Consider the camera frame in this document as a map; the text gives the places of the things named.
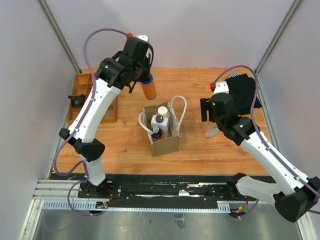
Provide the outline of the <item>clear bottle pink cap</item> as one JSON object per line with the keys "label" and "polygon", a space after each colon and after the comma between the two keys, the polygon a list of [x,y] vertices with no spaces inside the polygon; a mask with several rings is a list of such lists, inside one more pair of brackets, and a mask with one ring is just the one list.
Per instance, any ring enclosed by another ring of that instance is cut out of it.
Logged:
{"label": "clear bottle pink cap", "polygon": [[209,129],[204,135],[206,138],[213,138],[220,132],[219,128],[215,125]]}

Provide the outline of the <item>left aluminium frame post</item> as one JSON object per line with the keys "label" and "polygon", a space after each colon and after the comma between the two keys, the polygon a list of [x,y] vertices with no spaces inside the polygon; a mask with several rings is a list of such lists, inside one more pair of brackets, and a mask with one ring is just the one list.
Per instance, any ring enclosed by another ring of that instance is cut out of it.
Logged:
{"label": "left aluminium frame post", "polygon": [[64,53],[66,54],[66,57],[68,58],[69,62],[71,63],[73,69],[77,74],[82,73],[82,69],[80,65],[78,64],[75,56],[72,53],[72,50],[70,46],[68,45],[64,34],[61,31],[61,28],[59,27],[56,18],[53,15],[53,12],[51,11],[48,3],[46,0],[36,0],[38,3],[40,9],[42,10],[44,16],[46,17],[50,27],[52,28],[60,46],[62,47]]}

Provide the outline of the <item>aluminium frame post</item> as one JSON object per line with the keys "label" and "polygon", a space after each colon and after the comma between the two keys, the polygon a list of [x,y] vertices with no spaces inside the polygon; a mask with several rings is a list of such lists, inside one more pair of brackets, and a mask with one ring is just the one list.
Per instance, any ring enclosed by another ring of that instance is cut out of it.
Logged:
{"label": "aluminium frame post", "polygon": [[38,3],[40,9],[42,10],[44,16],[46,17],[50,27],[52,28],[60,46],[62,47],[64,53],[66,54],[66,57],[68,58],[69,62],[71,63],[73,69],[77,74],[82,73],[82,69],[80,65],[78,64],[75,56],[72,53],[72,50],[70,46],[68,45],[64,34],[61,31],[61,28],[59,27],[56,18],[53,15],[53,12],[51,11],[48,3],[46,0],[36,0]]}
{"label": "aluminium frame post", "polygon": [[296,12],[300,8],[300,6],[303,4],[303,2],[304,2],[304,0],[293,0],[292,1],[288,11],[286,12],[283,20],[281,21],[279,27],[277,28],[274,36],[271,39],[271,42],[269,43],[268,47],[266,48],[262,58],[260,59],[258,65],[255,69],[255,73],[257,75],[261,72],[261,70],[263,69],[263,67],[267,63],[268,59],[270,58],[270,56],[272,55],[273,51],[275,50],[277,44],[279,43],[281,37],[285,33],[288,25],[290,24],[290,22],[294,18]]}

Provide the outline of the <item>blue white striped cloth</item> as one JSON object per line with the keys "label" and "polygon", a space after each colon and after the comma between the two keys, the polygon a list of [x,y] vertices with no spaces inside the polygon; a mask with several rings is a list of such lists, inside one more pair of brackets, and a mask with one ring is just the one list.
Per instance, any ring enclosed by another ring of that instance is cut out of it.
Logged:
{"label": "blue white striped cloth", "polygon": [[233,71],[230,75],[229,75],[229,78],[234,78],[234,77],[237,77],[237,76],[240,76],[241,74],[236,72],[236,71]]}

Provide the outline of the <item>wooden compartment tray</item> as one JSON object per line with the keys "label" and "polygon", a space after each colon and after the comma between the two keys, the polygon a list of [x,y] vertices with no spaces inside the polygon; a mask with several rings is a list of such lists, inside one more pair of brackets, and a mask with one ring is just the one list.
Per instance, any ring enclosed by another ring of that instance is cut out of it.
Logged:
{"label": "wooden compartment tray", "polygon": [[[74,83],[72,87],[71,95],[68,96],[69,110],[67,114],[67,125],[70,126],[79,115],[82,107],[84,106],[85,101],[87,100],[89,93],[93,86],[92,75],[87,73],[78,73],[74,77]],[[118,120],[118,105],[119,98],[116,97],[110,106],[108,107],[107,112],[104,114],[101,124],[116,123]]]}

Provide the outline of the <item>beige canvas bag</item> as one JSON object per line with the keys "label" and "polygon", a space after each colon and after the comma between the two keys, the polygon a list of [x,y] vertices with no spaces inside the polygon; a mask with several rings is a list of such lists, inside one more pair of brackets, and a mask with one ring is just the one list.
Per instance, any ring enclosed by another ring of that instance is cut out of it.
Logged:
{"label": "beige canvas bag", "polygon": [[[176,116],[174,102],[184,102],[180,117]],[[171,102],[145,106],[138,115],[139,125],[146,131],[151,155],[160,157],[180,150],[180,129],[187,111],[188,102],[184,96],[176,95]]]}

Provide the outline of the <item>cream bottle beige cap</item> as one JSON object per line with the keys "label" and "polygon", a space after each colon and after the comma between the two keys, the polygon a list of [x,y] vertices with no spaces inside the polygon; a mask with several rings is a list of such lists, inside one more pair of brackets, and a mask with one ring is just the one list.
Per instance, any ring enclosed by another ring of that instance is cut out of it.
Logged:
{"label": "cream bottle beige cap", "polygon": [[170,117],[170,112],[168,110],[168,108],[166,106],[159,106],[157,111],[156,111],[157,115],[161,115],[165,118],[169,118]]}

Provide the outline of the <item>orange bottle blue pump collar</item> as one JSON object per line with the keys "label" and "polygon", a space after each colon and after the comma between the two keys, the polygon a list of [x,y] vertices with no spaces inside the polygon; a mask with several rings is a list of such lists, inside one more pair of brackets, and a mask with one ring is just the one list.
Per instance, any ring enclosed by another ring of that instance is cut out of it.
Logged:
{"label": "orange bottle blue pump collar", "polygon": [[157,92],[153,76],[151,74],[144,73],[140,78],[141,87],[145,98],[147,100],[155,99],[157,96]]}

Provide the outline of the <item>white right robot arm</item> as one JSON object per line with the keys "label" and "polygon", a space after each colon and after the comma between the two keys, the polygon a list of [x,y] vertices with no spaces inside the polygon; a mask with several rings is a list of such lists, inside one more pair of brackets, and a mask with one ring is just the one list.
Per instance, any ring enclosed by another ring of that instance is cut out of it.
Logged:
{"label": "white right robot arm", "polygon": [[210,98],[200,99],[201,120],[216,123],[223,135],[250,153],[274,179],[274,183],[237,173],[227,181],[226,193],[232,200],[252,197],[275,207],[287,221],[295,223],[320,198],[320,179],[310,178],[291,164],[252,119],[239,116],[226,81],[215,84]]}

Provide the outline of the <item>black garment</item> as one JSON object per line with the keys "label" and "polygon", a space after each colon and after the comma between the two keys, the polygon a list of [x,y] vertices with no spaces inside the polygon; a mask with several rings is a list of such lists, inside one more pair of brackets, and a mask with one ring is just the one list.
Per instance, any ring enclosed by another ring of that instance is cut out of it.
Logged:
{"label": "black garment", "polygon": [[234,99],[234,104],[239,115],[250,114],[251,105],[255,95],[256,83],[246,73],[227,78],[229,94]]}

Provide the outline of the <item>rolled tie orange pattern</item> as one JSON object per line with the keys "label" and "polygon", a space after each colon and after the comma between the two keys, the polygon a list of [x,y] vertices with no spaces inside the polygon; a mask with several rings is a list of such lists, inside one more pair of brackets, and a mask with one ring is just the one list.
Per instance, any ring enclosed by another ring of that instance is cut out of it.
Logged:
{"label": "rolled tie orange pattern", "polygon": [[86,96],[84,94],[81,95],[69,95],[70,105],[72,108],[82,108],[85,104]]}

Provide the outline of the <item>white bottle grey cap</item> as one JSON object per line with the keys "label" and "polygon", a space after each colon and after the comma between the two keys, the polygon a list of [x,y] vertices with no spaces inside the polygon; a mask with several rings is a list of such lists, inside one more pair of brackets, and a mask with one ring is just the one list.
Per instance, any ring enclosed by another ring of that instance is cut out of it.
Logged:
{"label": "white bottle grey cap", "polygon": [[158,126],[163,133],[167,133],[169,129],[169,118],[162,115],[153,115],[150,121],[151,128]]}

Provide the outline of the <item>right aluminium frame post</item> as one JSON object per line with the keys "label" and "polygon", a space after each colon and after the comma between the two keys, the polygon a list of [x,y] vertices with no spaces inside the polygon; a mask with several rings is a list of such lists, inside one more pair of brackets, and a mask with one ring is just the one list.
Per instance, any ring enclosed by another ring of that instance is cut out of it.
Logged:
{"label": "right aluminium frame post", "polygon": [[260,59],[258,65],[255,69],[255,73],[257,75],[261,72],[261,70],[263,69],[263,67],[267,63],[268,59],[270,58],[270,56],[272,55],[273,51],[275,50],[277,44],[279,43],[281,37],[285,33],[288,25],[290,24],[290,22],[294,18],[296,12],[300,8],[300,6],[303,4],[303,2],[304,2],[304,0],[293,0],[292,1],[288,11],[286,12],[283,20],[281,21],[279,27],[277,28],[274,36],[271,39],[271,42],[269,43],[268,47],[266,48],[262,58]]}

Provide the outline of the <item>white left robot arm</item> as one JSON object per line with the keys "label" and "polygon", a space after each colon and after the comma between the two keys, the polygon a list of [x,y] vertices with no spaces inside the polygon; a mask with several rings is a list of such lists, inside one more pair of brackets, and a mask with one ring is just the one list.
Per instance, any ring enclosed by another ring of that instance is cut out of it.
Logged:
{"label": "white left robot arm", "polygon": [[80,113],[68,128],[62,128],[59,132],[59,136],[73,146],[83,160],[91,184],[89,191],[96,198],[107,193],[101,160],[105,145],[96,139],[97,129],[109,106],[124,87],[132,91],[137,82],[149,84],[153,81],[153,53],[146,35],[129,36],[123,50],[100,63]]}

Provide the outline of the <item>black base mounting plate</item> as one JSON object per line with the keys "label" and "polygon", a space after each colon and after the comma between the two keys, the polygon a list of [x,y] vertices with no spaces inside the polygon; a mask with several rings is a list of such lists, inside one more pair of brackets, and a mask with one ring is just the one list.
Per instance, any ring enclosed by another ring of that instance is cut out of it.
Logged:
{"label": "black base mounting plate", "polygon": [[228,175],[107,174],[99,185],[81,183],[81,199],[111,198],[111,206],[124,208],[209,209],[219,201],[252,201],[235,196]]}

